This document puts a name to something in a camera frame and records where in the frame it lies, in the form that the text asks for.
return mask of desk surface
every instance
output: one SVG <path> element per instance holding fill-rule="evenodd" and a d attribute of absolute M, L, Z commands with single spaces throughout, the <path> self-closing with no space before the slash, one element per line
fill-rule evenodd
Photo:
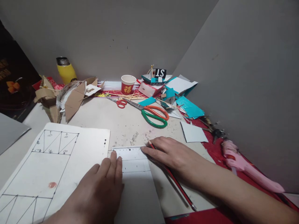
<path fill-rule="evenodd" d="M 110 129 L 109 151 L 111 151 L 112 147 L 145 145 L 147 137 L 153 139 L 159 136 L 166 136 L 184 143 L 207 160 L 214 162 L 201 143 L 186 143 L 180 121 L 185 122 L 183 117 L 182 119 L 170 117 L 166 128 L 157 129 L 150 126 L 142 117 L 141 112 L 131 105 L 120 109 L 114 102 L 108 99 L 91 98 L 83 102 L 78 112 L 69 122 L 69 125 L 83 128 Z M 28 151 L 32 141 L 47 122 L 49 122 L 48 116 L 43 111 L 41 104 L 37 104 L 23 122 L 32 129 L 0 156 L 0 188 L 3 187 L 13 173 Z M 164 217 L 193 212 L 175 191 L 164 172 L 152 163 L 150 163 L 150 168 Z M 215 208 L 215 205 L 206 199 L 205 195 L 185 186 L 183 187 L 199 211 Z"/>

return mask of red pencil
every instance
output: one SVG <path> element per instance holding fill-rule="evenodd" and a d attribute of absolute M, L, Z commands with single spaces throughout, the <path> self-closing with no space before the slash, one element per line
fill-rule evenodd
<path fill-rule="evenodd" d="M 157 149 L 152 142 L 148 139 L 150 146 L 153 149 Z M 192 208 L 193 211 L 197 212 L 197 209 L 195 207 L 195 205 L 192 203 L 192 201 L 190 200 L 190 198 L 188 197 L 188 195 L 186 194 L 186 192 L 184 191 L 184 189 L 182 188 L 182 186 L 180 185 L 180 183 L 178 182 L 178 180 L 175 178 L 175 176 L 173 175 L 173 173 L 171 172 L 170 168 L 166 165 L 164 165 L 164 168 L 166 169 L 167 173 L 169 174 L 169 176 L 171 177 L 171 179 L 175 182 L 176 186 L 178 187 L 178 189 L 180 190 L 180 192 L 182 193 L 182 195 L 184 196 L 184 198 L 186 199 L 186 201 L 188 202 L 188 204 L 190 205 L 190 207 Z"/>

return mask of bottle cap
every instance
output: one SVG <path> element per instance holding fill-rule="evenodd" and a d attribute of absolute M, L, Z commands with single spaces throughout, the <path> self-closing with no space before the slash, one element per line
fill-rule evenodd
<path fill-rule="evenodd" d="M 66 58 L 66 57 L 58 57 L 58 58 L 56 58 L 56 61 L 57 61 L 57 65 L 59 65 L 59 66 L 68 66 L 71 64 L 69 62 L 68 58 Z"/>

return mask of red stain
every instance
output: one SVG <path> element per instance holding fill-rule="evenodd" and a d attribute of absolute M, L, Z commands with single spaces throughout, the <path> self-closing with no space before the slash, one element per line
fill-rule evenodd
<path fill-rule="evenodd" d="M 55 182 L 51 182 L 51 183 L 49 183 L 49 188 L 54 188 L 54 187 L 56 187 L 57 186 L 57 184 L 55 183 Z"/>

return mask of green-handled scissors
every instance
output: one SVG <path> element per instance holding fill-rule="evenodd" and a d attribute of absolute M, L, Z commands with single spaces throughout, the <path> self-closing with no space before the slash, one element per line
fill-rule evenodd
<path fill-rule="evenodd" d="M 167 120 L 169 119 L 169 115 L 168 113 L 163 110 L 162 108 L 160 107 L 156 107 L 156 106 L 142 106 L 138 103 L 134 103 L 130 100 L 127 100 L 127 99 L 124 99 L 125 101 L 128 102 L 128 104 L 132 105 L 133 107 L 141 110 L 141 114 L 142 116 L 144 117 L 144 119 L 147 121 L 147 123 L 149 123 L 151 126 L 155 127 L 155 128 L 165 128 L 167 126 Z M 153 109 L 155 110 L 159 110 L 161 111 L 165 117 L 162 117 L 160 114 L 158 114 L 156 111 L 154 111 Z M 155 124 L 154 122 L 152 122 L 148 117 L 151 117 L 151 118 L 154 118 L 156 120 L 159 120 L 161 121 L 163 124 L 162 125 L 159 125 L 159 124 Z"/>

